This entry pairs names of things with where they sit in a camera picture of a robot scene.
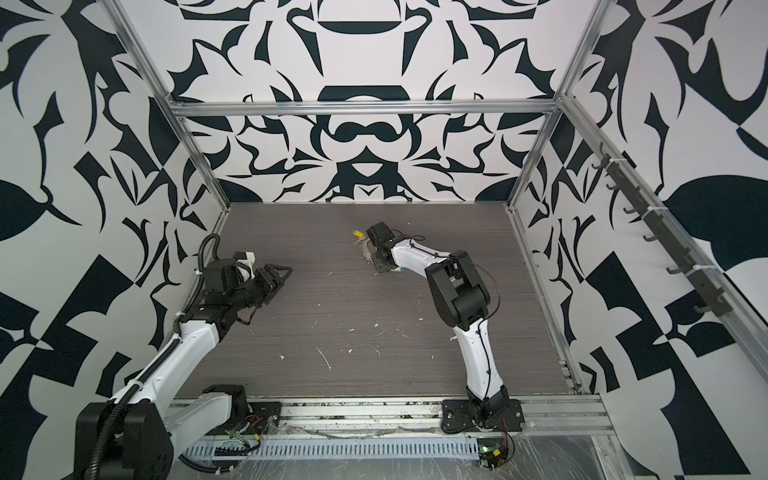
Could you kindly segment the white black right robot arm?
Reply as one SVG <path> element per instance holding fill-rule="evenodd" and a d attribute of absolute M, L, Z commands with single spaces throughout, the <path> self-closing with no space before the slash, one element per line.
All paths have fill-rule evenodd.
<path fill-rule="evenodd" d="M 408 270 L 423 277 L 435 309 L 456 336 L 467 375 L 470 423 L 489 429 L 509 405 L 495 364 L 488 320 L 491 295 L 467 252 L 434 250 L 379 222 L 358 235 L 363 257 L 377 272 Z"/>

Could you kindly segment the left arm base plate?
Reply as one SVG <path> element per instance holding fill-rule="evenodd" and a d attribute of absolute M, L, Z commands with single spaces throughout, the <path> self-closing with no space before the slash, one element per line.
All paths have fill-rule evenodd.
<path fill-rule="evenodd" d="M 247 437 L 275 433 L 281 423 L 282 403 L 278 401 L 250 402 L 235 432 Z"/>

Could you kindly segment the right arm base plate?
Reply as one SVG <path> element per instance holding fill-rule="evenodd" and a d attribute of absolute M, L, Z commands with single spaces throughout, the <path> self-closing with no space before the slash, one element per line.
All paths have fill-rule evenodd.
<path fill-rule="evenodd" d="M 491 399 L 483 404 L 470 399 L 443 400 L 440 428 L 446 434 L 479 431 L 521 432 L 525 423 L 516 399 Z"/>

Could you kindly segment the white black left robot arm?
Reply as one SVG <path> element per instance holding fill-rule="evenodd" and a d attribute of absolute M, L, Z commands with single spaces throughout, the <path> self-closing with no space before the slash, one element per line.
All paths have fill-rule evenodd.
<path fill-rule="evenodd" d="M 73 478 L 165 479 L 175 462 L 222 474 L 222 468 L 196 462 L 186 452 L 216 429 L 248 428 L 251 407 L 243 386 L 213 385 L 183 409 L 169 408 L 200 362 L 242 322 L 242 312 L 268 305 L 293 270 L 273 263 L 258 267 L 250 251 L 222 258 L 219 244 L 217 234 L 201 241 L 193 292 L 155 357 L 108 401 L 91 403 L 79 414 Z"/>

